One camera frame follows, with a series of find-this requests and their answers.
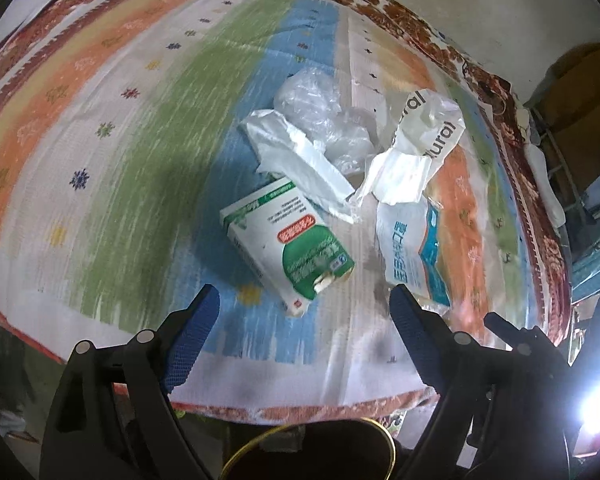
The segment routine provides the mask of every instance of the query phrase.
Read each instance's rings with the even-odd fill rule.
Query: metal screw
[[[520,343],[518,345],[518,352],[529,357],[531,355],[531,346],[529,346],[527,343]]]
[[[90,348],[91,348],[91,343],[89,341],[80,341],[75,346],[75,351],[78,354],[85,354],[89,351]]]
[[[459,345],[471,344],[471,336],[467,332],[456,332],[454,334],[454,341]]]
[[[136,336],[136,339],[138,340],[139,343],[148,343],[153,338],[154,338],[153,330],[142,330],[142,332],[139,332],[138,335]]]

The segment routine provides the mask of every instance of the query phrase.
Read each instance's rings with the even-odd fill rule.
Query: gold rim
[[[384,480],[389,480],[389,476],[391,476],[392,471],[395,466],[395,443],[391,436],[391,434],[387,431],[387,429],[380,424],[378,421],[373,420],[372,418],[359,418],[357,420],[353,420],[352,422],[364,422],[366,424],[370,424],[379,430],[389,445],[389,450],[391,454],[390,464],[386,476]],[[296,426],[302,426],[302,424],[290,424],[287,426],[278,426],[276,428],[271,428],[270,430],[265,431],[263,434],[257,436],[256,438],[248,441],[244,446],[242,446],[238,451],[234,453],[234,455],[228,460],[224,467],[222,468],[222,472],[220,473],[219,480],[226,480],[227,475],[231,472],[231,469],[234,467],[235,463],[238,462],[244,455],[246,455],[251,449],[256,447],[259,443],[261,443],[266,438],[270,437],[273,434],[279,433],[280,431],[286,431]]]

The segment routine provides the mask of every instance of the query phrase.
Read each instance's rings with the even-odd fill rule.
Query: colorful striped fabric
[[[301,319],[219,224],[269,182],[239,121],[305,66],[333,75],[381,137],[413,89],[458,101],[466,133],[427,188],[452,327],[497,344],[482,326],[495,310],[560,339],[564,264],[508,86],[391,0],[77,7],[0,76],[0,322],[64,360],[80,339],[119,344],[160,325],[212,283],[221,314],[177,406],[270,424],[429,396],[387,316],[373,200],[362,224],[325,217],[357,266]]]

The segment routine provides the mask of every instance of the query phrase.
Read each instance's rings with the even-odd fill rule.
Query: orange stripe
[[[379,31],[374,34],[376,53],[382,67],[382,84],[385,88],[411,92],[423,88],[436,91],[424,61],[411,50]]]
[[[445,283],[451,296],[453,330],[472,334],[486,341],[482,318],[489,311],[482,260],[482,235],[476,221],[477,203],[469,184],[464,151],[456,146],[438,170],[431,187],[442,204],[438,241],[446,269]],[[477,255],[473,263],[468,254]]]
[[[187,0],[125,0],[77,32],[0,112],[0,229],[27,157],[82,86],[120,48]]]

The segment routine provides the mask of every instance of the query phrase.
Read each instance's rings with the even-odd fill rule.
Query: white plastic bag
[[[525,144],[525,158],[531,167],[531,173],[534,175],[536,184],[538,184],[538,193],[540,193],[540,198],[542,198],[549,222],[551,222],[554,229],[563,226],[567,221],[567,217],[564,214],[562,204],[560,204],[558,197],[551,187],[551,183],[549,183],[544,153],[537,146],[527,143]]]
[[[416,90],[409,95],[402,112],[394,148],[431,158],[428,183],[463,132],[464,117],[458,103],[431,90]]]
[[[391,147],[367,165],[365,181],[350,203],[360,207],[370,192],[389,205],[418,202],[462,132],[464,119],[455,101],[430,90],[411,93]]]
[[[285,175],[325,211],[349,223],[356,220],[346,203],[354,192],[349,181],[282,114],[256,110],[241,125],[260,161],[259,173]]]
[[[273,105],[344,175],[364,171],[365,158],[376,152],[355,110],[340,106],[333,77],[317,68],[304,68],[288,78]]]
[[[379,203],[376,236],[386,282],[404,283],[420,306],[442,315],[450,301],[437,268],[438,215],[424,197],[416,203]]]

